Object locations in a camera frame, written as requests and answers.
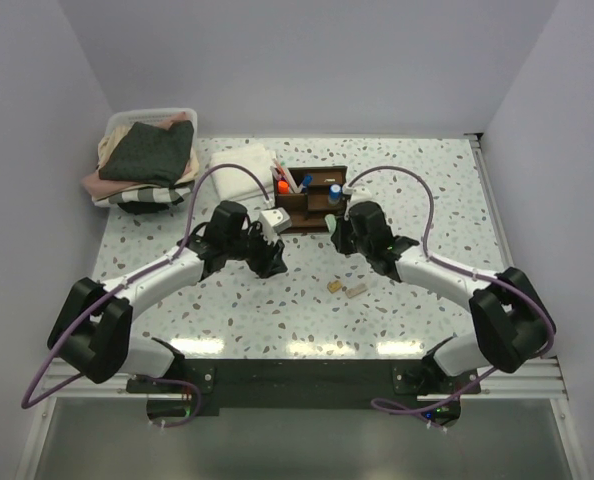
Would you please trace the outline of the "orange black highlighter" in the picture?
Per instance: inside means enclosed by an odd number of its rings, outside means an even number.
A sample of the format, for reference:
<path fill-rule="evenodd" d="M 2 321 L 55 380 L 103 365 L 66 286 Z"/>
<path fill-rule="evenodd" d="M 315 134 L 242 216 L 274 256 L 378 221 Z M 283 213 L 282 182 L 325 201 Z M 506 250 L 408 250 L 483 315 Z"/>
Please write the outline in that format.
<path fill-rule="evenodd" d="M 288 194 L 290 192 L 288 183 L 283 180 L 277 183 L 277 190 L 280 194 Z"/>

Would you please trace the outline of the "brown wooden desk organizer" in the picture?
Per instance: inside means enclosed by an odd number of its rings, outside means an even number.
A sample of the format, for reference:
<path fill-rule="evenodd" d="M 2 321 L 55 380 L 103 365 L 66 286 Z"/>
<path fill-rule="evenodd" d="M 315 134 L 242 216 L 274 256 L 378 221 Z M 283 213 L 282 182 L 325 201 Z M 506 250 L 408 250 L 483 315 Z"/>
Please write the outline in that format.
<path fill-rule="evenodd" d="M 275 206 L 284 208 L 291 217 L 292 226 L 285 231 L 286 234 L 312 234 L 326 232 L 325 223 L 327 214 L 340 215 L 346 208 L 346 198 L 336 206 L 328 205 L 328 190 L 332 184 L 343 186 L 346 183 L 347 166 L 325 167 L 290 167 L 288 168 L 299 185 L 306 174 L 313 177 L 305 193 L 280 194 L 277 190 L 277 181 L 273 184 Z"/>

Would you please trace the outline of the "beige eraser block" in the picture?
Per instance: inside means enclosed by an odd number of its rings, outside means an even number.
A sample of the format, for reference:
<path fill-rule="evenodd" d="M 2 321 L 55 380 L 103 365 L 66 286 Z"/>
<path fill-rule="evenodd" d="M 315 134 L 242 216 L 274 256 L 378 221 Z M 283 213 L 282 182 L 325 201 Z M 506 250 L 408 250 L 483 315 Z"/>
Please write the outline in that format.
<path fill-rule="evenodd" d="M 361 284 L 356 285 L 354 287 L 348 288 L 345 291 L 345 294 L 346 294 L 346 296 L 349 299 L 351 299 L 351 298 L 354 298 L 354 297 L 356 297 L 358 295 L 361 295 L 361 294 L 365 293 L 367 290 L 368 290 L 367 285 L 364 284 L 364 283 L 361 283 Z"/>

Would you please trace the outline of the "small gold eraser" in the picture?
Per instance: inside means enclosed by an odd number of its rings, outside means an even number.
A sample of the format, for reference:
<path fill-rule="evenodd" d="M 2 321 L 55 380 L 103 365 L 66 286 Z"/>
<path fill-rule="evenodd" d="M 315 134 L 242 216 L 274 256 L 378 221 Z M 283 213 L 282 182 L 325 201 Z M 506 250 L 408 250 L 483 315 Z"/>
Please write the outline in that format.
<path fill-rule="evenodd" d="M 343 287 L 343 284 L 338 280 L 336 280 L 334 282 L 330 282 L 327 286 L 328 290 L 331 293 L 335 293 L 336 291 L 340 290 L 342 287 Z"/>

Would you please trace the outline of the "green transparent utility knife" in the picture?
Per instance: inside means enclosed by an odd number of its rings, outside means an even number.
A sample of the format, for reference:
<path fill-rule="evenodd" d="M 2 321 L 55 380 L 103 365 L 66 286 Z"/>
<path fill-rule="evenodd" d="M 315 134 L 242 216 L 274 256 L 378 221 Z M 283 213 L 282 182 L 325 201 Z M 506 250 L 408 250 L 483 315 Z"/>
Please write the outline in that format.
<path fill-rule="evenodd" d="M 338 223 L 337 217 L 333 214 L 327 214 L 325 216 L 324 220 L 325 220 L 328 232 L 333 233 L 337 227 L 337 223 Z"/>

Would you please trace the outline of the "blue grey pencil sharpener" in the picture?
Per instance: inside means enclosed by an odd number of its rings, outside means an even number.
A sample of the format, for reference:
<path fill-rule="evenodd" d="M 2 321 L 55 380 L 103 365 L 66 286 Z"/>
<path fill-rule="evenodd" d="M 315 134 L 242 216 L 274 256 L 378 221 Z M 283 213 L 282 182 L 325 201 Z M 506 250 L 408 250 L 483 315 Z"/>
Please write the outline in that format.
<path fill-rule="evenodd" d="M 332 184 L 328 190 L 328 205 L 329 206 L 336 206 L 342 199 L 342 186 L 339 184 Z"/>

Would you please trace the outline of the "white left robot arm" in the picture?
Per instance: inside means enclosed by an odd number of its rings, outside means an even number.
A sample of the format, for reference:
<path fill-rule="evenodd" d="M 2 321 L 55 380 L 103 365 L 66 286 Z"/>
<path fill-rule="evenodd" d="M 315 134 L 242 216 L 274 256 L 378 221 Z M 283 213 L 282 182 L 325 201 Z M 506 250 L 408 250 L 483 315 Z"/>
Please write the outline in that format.
<path fill-rule="evenodd" d="M 245 262 L 261 279 L 286 272 L 280 235 L 290 225 L 283 208 L 252 220 L 243 205 L 221 202 L 159 259 L 105 282 L 76 282 L 48 337 L 51 353 L 96 384 L 125 373 L 148 378 L 162 392 L 177 390 L 191 378 L 184 355 L 166 341 L 132 334 L 134 320 L 229 261 Z"/>

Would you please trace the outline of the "blue cap white marker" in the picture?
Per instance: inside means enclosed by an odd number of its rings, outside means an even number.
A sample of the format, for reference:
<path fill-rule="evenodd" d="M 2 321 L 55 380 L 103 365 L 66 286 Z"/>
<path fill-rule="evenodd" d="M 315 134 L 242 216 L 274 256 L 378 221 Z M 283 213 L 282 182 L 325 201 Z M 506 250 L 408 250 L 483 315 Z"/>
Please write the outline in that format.
<path fill-rule="evenodd" d="M 298 185 L 298 193 L 305 193 L 312 183 L 313 177 L 310 174 L 306 174 L 302 180 L 302 182 Z"/>

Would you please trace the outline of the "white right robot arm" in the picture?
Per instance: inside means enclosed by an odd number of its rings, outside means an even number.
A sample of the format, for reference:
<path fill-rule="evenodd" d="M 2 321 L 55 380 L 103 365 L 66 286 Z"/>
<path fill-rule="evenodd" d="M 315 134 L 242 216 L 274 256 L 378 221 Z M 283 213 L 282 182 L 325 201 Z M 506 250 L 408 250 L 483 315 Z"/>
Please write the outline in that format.
<path fill-rule="evenodd" d="M 435 257 L 419 241 L 393 234 L 373 201 L 336 215 L 331 241 L 340 254 L 362 255 L 375 273 L 437 293 L 471 315 L 472 334 L 446 339 L 424 357 L 422 379 L 433 392 L 478 368 L 513 373 L 554 343 L 554 321 L 523 271 L 478 271 Z"/>

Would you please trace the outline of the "red gel pen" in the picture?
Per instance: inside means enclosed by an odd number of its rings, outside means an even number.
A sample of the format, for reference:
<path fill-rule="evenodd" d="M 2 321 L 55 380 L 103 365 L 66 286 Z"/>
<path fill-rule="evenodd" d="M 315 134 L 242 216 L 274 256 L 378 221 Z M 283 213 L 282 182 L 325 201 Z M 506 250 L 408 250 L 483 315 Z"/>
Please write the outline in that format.
<path fill-rule="evenodd" d="M 277 160 L 272 161 L 271 171 L 272 171 L 273 178 L 277 182 L 279 182 L 279 181 L 287 182 L 288 181 L 288 178 L 286 176 L 286 173 L 285 173 L 283 167 Z"/>

